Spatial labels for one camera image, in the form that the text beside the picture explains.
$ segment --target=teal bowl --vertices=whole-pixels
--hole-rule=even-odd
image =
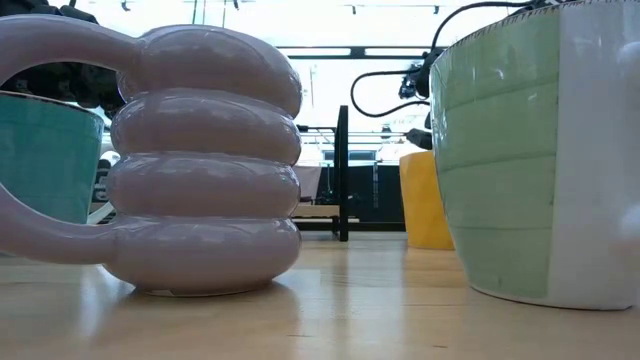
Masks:
[[[85,224],[103,127],[77,106],[0,91],[0,182],[34,210]]]

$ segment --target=wooden tabletop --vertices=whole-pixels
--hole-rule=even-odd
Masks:
[[[201,299],[0,258],[0,359],[640,359],[638,310],[494,299],[467,287],[453,252],[357,239],[305,241],[268,289]]]

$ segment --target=black wire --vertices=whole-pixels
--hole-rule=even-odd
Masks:
[[[510,1],[482,1],[482,2],[479,2],[479,3],[475,3],[475,4],[465,5],[465,6],[461,7],[461,8],[459,8],[459,9],[457,9],[456,11],[452,12],[451,14],[449,14],[449,16],[447,16],[440,23],[440,26],[438,26],[438,29],[436,30],[435,35],[433,35],[433,41],[431,42],[431,51],[433,51],[433,49],[436,48],[436,44],[438,43],[438,37],[440,37],[440,32],[442,31],[444,26],[451,19],[453,19],[456,15],[460,14],[461,12],[463,12],[465,10],[475,9],[475,8],[480,8],[480,7],[527,7],[527,6],[531,6],[531,5],[536,5],[536,4],[540,3],[540,2],[541,2],[541,0],[532,0],[532,1],[522,2],[522,3],[510,2]]]
[[[465,11],[465,10],[469,10],[469,9],[475,9],[475,8],[480,8],[480,7],[520,7],[520,8],[525,8],[525,7],[529,7],[529,6],[533,6],[533,5],[537,5],[544,2],[544,0],[532,0],[532,1],[527,1],[527,2],[521,2],[521,3],[516,3],[516,2],[509,2],[509,1],[483,1],[483,2],[479,2],[479,3],[475,3],[475,4],[469,4],[466,6],[463,6],[459,9],[457,9],[456,11],[452,12],[449,16],[447,16],[438,26],[438,29],[436,30],[436,33],[433,36],[433,41],[431,42],[431,51],[434,51],[436,49],[437,43],[438,43],[438,37],[440,37],[440,32],[442,32],[442,29],[444,28],[444,26],[451,20],[453,19],[456,15],[458,15],[459,13]],[[392,114],[400,109],[403,109],[407,106],[412,106],[412,105],[431,105],[428,101],[424,101],[424,100],[420,100],[420,101],[411,101],[408,103],[404,103],[400,106],[396,106],[393,109],[387,110],[385,112],[379,113],[379,114],[371,114],[368,113],[364,110],[362,110],[360,108],[360,106],[358,106],[358,104],[356,103],[356,99],[354,96],[354,90],[355,87],[358,83],[358,81],[366,78],[366,77],[370,77],[370,76],[386,76],[386,75],[407,75],[407,74],[414,74],[420,72],[420,68],[418,69],[413,69],[413,70],[400,70],[400,71],[376,71],[376,72],[370,72],[370,73],[364,73],[360,76],[358,76],[354,81],[353,84],[351,84],[351,103],[353,104],[353,107],[358,110],[359,113],[361,113],[364,116],[367,117],[372,117],[372,118],[379,118],[379,117],[383,117],[383,116],[387,116],[389,114]]]
[[[360,108],[360,106],[358,106],[358,104],[356,103],[354,92],[355,92],[355,89],[356,89],[356,85],[358,84],[358,81],[360,81],[360,80],[362,80],[362,79],[364,79],[366,77],[370,77],[370,76],[406,75],[406,74],[414,74],[414,73],[417,73],[419,71],[420,71],[419,68],[418,69],[413,69],[413,70],[399,70],[399,71],[375,71],[375,72],[370,72],[370,73],[364,73],[364,74],[358,76],[353,81],[353,84],[351,84],[351,103],[353,104],[353,107],[355,107],[356,110],[358,110],[358,112],[361,113],[364,116],[372,117],[372,118],[379,118],[379,117],[383,117],[383,116],[387,116],[389,114],[392,114],[392,113],[394,113],[394,112],[396,112],[396,111],[398,111],[400,109],[404,109],[407,106],[430,105],[430,103],[428,101],[422,101],[422,100],[420,100],[420,101],[411,101],[411,102],[408,102],[408,103],[404,103],[404,104],[402,104],[400,106],[396,106],[391,110],[387,110],[387,111],[379,113],[379,114],[371,114],[371,113],[368,113],[368,112],[362,110]]]

